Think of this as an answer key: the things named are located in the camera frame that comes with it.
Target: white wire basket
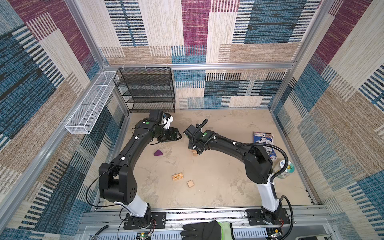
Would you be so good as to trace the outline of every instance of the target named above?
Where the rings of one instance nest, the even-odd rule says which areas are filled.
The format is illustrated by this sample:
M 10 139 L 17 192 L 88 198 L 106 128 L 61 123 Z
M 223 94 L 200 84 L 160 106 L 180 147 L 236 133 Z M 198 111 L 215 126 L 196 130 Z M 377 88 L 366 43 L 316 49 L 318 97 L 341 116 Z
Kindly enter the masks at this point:
M 65 128 L 71 134 L 89 134 L 104 108 L 115 84 L 119 80 L 116 72 L 102 72 L 87 93 Z

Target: green glove cuff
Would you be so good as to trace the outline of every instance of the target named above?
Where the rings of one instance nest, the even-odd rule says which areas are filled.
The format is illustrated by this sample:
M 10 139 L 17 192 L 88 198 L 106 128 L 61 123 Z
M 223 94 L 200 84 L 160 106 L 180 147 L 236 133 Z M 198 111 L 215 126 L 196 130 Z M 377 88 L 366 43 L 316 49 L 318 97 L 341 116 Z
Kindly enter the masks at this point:
M 232 238 L 233 232 L 229 222 L 219 222 L 221 227 L 221 240 L 235 240 Z

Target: black wire rack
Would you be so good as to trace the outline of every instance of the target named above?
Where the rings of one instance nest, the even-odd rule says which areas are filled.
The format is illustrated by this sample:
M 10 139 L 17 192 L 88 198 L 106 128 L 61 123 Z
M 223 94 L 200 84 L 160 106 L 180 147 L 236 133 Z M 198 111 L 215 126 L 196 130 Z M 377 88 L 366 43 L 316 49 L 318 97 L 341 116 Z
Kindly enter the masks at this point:
M 151 109 L 175 112 L 175 90 L 170 68 L 119 68 L 114 81 L 131 113 Z

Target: glove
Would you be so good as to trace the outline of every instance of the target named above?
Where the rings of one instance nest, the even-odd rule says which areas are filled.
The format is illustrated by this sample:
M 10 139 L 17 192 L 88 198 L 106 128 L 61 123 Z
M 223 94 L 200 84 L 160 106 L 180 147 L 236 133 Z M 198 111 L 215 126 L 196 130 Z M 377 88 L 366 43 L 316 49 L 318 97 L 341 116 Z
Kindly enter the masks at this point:
M 235 240 L 232 224 L 228 222 L 212 221 L 186 224 L 183 229 L 185 231 L 180 233 L 184 236 L 183 240 Z

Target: wooden block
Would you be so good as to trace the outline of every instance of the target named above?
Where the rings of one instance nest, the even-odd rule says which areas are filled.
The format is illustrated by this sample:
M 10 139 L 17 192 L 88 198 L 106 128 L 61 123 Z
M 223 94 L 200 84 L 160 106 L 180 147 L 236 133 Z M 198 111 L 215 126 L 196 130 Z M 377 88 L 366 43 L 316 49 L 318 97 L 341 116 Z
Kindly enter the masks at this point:
M 175 174 L 172 176 L 172 179 L 173 181 L 176 181 L 176 180 L 179 180 L 179 179 L 182 179 L 184 176 L 183 176 L 183 173 L 178 173 L 178 174 Z
M 188 181 L 187 184 L 188 184 L 188 187 L 193 187 L 195 185 L 192 180 Z

